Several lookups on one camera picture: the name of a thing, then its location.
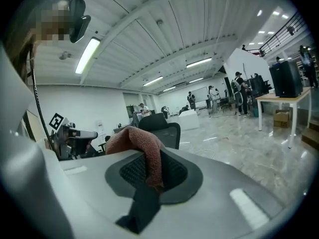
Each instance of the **speaker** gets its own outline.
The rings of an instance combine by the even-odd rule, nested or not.
[[[303,91],[298,67],[285,61],[269,68],[278,97],[295,98]]]

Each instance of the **backpack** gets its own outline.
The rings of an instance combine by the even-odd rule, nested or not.
[[[241,85],[236,81],[236,79],[232,80],[231,84],[230,84],[234,94],[237,92],[240,92],[240,90],[241,90]]]

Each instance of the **desk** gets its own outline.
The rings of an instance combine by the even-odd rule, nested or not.
[[[297,96],[296,98],[280,98],[276,97],[274,93],[266,94],[261,97],[257,97],[256,100],[258,102],[258,113],[259,113],[259,131],[262,130],[262,111],[261,111],[261,102],[274,102],[279,103],[279,109],[282,109],[283,103],[289,103],[293,105],[293,125],[291,128],[291,135],[290,140],[288,143],[288,148],[291,148],[293,146],[293,140],[296,133],[296,126],[297,126],[297,103],[303,99],[305,96],[309,95],[309,112],[308,112],[308,126],[311,119],[311,88],[310,87],[304,87],[304,90],[302,93]]]

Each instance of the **whiteboard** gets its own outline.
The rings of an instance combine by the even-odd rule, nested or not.
[[[195,102],[201,102],[201,101],[205,101],[208,99],[207,95],[208,95],[208,90],[207,87],[198,89],[198,90],[192,90],[191,94],[195,96]]]

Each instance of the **cardboard box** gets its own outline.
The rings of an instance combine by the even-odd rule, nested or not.
[[[276,110],[274,115],[274,126],[288,128],[289,119],[290,119],[289,110]]]

